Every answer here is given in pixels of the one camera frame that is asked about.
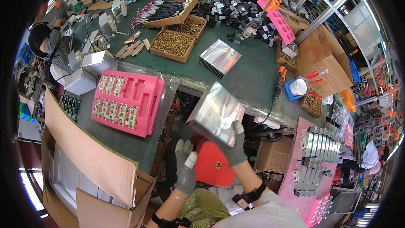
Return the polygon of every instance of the worker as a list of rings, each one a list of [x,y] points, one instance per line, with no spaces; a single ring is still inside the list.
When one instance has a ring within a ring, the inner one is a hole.
[[[232,123],[236,140],[233,148],[223,148],[245,193],[253,192],[253,209],[230,216],[225,205],[205,188],[195,189],[194,164],[197,153],[188,140],[176,145],[177,182],[166,202],[152,215],[146,228],[246,228],[246,227],[307,227],[301,217],[265,186],[256,175],[243,153],[244,129],[239,122]]]
[[[357,163],[354,160],[344,159],[343,163],[338,164],[339,166],[348,167],[357,173],[361,173],[366,169],[370,169],[370,174],[377,173],[382,164],[387,161],[390,155],[390,149],[387,145],[381,146],[379,149],[374,145],[374,133],[370,132],[369,142],[366,145],[366,150],[363,153],[363,159],[361,163]]]
[[[30,35],[28,37],[28,44],[33,54],[44,62],[45,77],[52,77],[61,85],[65,85],[66,77],[73,73],[69,67],[69,48],[67,44],[61,42],[62,33],[60,27],[62,26],[63,16],[66,15],[66,10],[61,5],[56,13],[55,23],[49,24],[43,22],[42,18],[45,16],[48,9],[48,1],[42,0],[38,12],[33,16],[29,25],[32,25]]]

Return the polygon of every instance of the white plastic bucket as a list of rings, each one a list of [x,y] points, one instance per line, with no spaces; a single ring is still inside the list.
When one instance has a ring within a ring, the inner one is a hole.
[[[306,83],[303,79],[297,79],[290,84],[290,90],[293,95],[303,95],[306,93]]]

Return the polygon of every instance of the black power cord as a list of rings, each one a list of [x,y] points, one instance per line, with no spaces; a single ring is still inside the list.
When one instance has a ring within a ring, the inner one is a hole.
[[[88,19],[88,18],[86,17],[86,34],[87,34],[87,38],[88,38],[89,41],[90,41],[89,31],[87,30],[87,19]],[[90,41],[90,45],[92,46],[93,51],[96,52],[96,49],[94,48],[92,41]]]
[[[279,80],[283,77],[283,75],[284,75],[284,73],[286,72],[286,70],[287,70],[287,68],[284,67],[283,73],[281,73],[280,77],[278,77],[278,78],[276,79],[276,84],[274,85],[274,89],[276,88],[276,85],[277,85],[277,83],[279,82]],[[266,116],[266,119],[265,119],[264,121],[262,121],[261,123],[258,123],[258,124],[256,124],[256,125],[254,125],[254,126],[252,127],[252,129],[254,129],[254,128],[256,128],[257,126],[259,126],[259,125],[263,124],[264,122],[266,122],[266,120],[269,118],[269,116],[270,116],[270,114],[271,114],[271,111],[273,111],[273,108],[274,108],[274,105],[275,105],[275,103],[276,103],[276,100],[277,100],[277,97],[274,97],[273,103],[272,103],[272,105],[271,105],[271,108],[270,108],[269,113],[268,113],[267,116]]]

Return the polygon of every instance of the pink foam rack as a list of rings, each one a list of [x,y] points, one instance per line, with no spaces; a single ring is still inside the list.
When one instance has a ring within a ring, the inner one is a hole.
[[[327,210],[330,196],[331,194],[327,193],[326,195],[323,195],[321,198],[315,200],[311,212],[309,213],[308,220],[306,221],[306,225],[308,227],[311,227],[317,224],[318,222],[322,221],[322,219],[324,218],[324,214]]]
[[[104,70],[92,120],[140,137],[151,135],[164,88],[165,81],[156,76]]]
[[[257,0],[257,4],[264,9],[267,5],[264,0]],[[279,10],[268,11],[267,17],[270,18],[271,22],[276,26],[277,31],[280,33],[281,38],[286,44],[290,44],[295,40],[295,35],[292,32],[290,26],[287,24],[283,15],[281,15]]]

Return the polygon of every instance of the gray work glove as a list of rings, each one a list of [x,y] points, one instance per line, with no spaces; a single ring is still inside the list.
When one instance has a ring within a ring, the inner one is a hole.
[[[196,164],[198,154],[193,150],[193,145],[190,140],[184,142],[180,139],[176,145],[176,160],[177,160],[177,182],[175,188],[181,192],[191,195],[196,185],[196,175],[194,165]]]
[[[58,11],[55,14],[55,17],[57,20],[63,20],[63,18],[66,18],[68,14],[66,13],[66,8],[63,4],[60,5]]]
[[[221,148],[222,153],[229,161],[229,166],[240,164],[247,159],[247,156],[243,152],[245,129],[243,128],[243,125],[238,121],[232,122],[232,126],[234,127],[236,134],[235,145],[233,146],[233,148]]]

